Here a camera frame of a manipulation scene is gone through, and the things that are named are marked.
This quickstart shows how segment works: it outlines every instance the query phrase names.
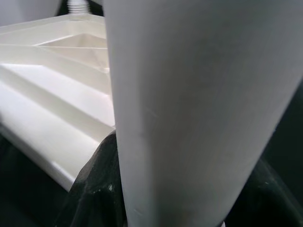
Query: white plastic tray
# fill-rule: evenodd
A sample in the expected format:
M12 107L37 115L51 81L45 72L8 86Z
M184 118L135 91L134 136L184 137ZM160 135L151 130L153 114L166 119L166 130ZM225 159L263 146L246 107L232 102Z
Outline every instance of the white plastic tray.
M103 17L0 27L1 132L66 190L115 128Z

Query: white cylinder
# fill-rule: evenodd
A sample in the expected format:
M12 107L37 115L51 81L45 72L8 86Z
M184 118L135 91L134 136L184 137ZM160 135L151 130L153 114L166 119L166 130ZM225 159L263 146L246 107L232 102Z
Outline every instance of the white cylinder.
M106 0L129 227L216 227L303 73L302 1Z

